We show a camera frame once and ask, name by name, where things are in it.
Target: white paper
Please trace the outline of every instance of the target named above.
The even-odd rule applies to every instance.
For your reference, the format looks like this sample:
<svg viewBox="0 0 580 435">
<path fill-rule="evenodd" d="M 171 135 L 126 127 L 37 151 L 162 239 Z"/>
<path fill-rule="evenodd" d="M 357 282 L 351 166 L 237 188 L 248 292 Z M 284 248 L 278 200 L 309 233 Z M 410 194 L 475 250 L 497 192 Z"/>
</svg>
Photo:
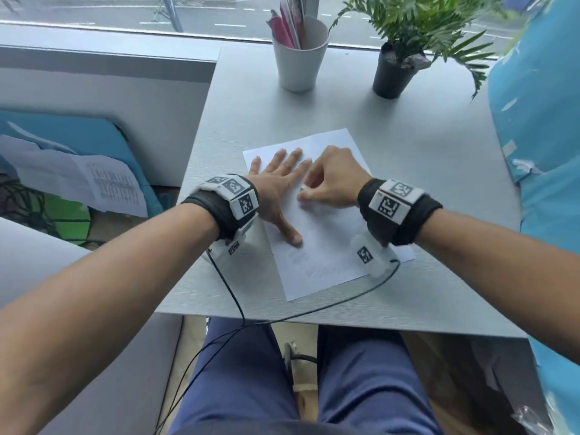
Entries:
<svg viewBox="0 0 580 435">
<path fill-rule="evenodd" d="M 244 151 L 243 158 L 250 169 L 254 157 L 260 156 L 262 159 L 260 168 L 263 169 L 281 148 L 285 148 L 288 153 L 295 148 L 302 148 L 303 158 L 310 157 L 316 160 L 329 145 L 350 148 L 354 158 L 370 173 L 363 156 L 346 129 Z M 276 227 L 266 223 L 266 233 L 286 299 L 289 301 L 368 274 L 350 248 L 351 239 L 366 229 L 359 210 L 333 209 L 320 204 L 300 205 L 296 200 L 299 189 L 300 184 L 297 184 L 288 192 L 282 211 L 288 222 L 302 234 L 304 239 L 302 247 L 291 246 L 284 241 Z M 395 248 L 395 252 L 399 256 L 404 255 L 406 260 L 409 256 L 413 256 L 409 246 Z"/>
<path fill-rule="evenodd" d="M 129 167 L 103 155 L 40 150 L 29 141 L 0 136 L 0 155 L 21 183 L 40 192 L 78 201 L 98 211 L 147 217 L 147 204 Z"/>
</svg>

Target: blue pants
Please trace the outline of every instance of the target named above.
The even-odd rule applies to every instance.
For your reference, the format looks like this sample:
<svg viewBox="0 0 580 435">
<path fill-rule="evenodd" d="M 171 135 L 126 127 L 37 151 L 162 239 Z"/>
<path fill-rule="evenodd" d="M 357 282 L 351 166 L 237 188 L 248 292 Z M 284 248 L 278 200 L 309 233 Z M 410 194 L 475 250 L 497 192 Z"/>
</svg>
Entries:
<svg viewBox="0 0 580 435">
<path fill-rule="evenodd" d="M 206 343 L 238 328 L 214 317 Z M 193 376 L 221 343 L 199 355 Z M 318 421 L 392 435 L 440 435 L 401 335 L 368 328 L 318 327 Z M 208 420 L 299 419 L 270 325 L 239 331 L 185 394 L 170 434 Z"/>
</svg>

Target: street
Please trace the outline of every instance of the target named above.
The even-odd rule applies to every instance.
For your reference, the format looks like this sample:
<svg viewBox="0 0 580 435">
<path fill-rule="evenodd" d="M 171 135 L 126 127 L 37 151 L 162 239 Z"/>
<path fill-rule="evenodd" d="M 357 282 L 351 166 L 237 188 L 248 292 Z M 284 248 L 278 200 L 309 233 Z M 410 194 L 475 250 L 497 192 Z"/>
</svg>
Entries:
<svg viewBox="0 0 580 435">
<path fill-rule="evenodd" d="M 158 0 L 8 0 L 13 11 L 0 5 L 0 20 L 35 21 L 124 29 L 172 32 L 167 18 L 155 15 Z M 266 20 L 276 0 L 174 0 L 183 29 L 188 34 L 271 39 Z M 320 0 L 318 17 L 330 26 L 342 8 L 340 0 Z M 522 26 L 474 22 L 466 33 L 487 28 L 482 42 L 493 41 L 491 49 L 502 51 Z M 330 32 L 330 42 L 380 47 L 382 41 L 365 15 L 349 13 Z"/>
</svg>

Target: white cup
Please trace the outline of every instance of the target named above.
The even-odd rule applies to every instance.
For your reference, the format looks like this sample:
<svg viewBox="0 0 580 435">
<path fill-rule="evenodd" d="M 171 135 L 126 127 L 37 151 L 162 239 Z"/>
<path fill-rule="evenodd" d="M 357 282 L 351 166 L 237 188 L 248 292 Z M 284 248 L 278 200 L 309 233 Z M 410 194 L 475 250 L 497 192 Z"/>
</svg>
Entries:
<svg viewBox="0 0 580 435">
<path fill-rule="evenodd" d="M 304 17 L 304 49 L 286 47 L 272 37 L 279 84 L 294 93 L 314 88 L 328 46 L 328 28 L 316 18 Z"/>
</svg>

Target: desk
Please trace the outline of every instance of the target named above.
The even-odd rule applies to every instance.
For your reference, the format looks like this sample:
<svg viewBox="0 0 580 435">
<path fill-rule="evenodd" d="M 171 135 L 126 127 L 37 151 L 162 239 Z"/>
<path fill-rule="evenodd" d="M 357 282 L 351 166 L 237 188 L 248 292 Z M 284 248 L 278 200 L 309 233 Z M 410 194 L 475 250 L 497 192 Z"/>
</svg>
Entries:
<svg viewBox="0 0 580 435">
<path fill-rule="evenodd" d="M 377 53 L 329 49 L 315 89 L 278 86 L 270 46 L 222 48 L 194 141 L 182 200 L 212 175 L 246 174 L 242 151 L 348 128 L 378 177 L 427 189 L 451 210 L 518 230 L 521 212 L 482 89 L 455 63 L 417 74 L 398 100 L 374 95 Z M 458 277 L 418 247 L 385 286 L 350 303 L 301 317 L 302 322 L 524 337 Z M 276 319 L 365 290 L 366 277 L 286 302 L 262 222 L 222 268 L 249 318 Z M 199 259 L 158 311 L 237 317 L 212 266 Z"/>
</svg>

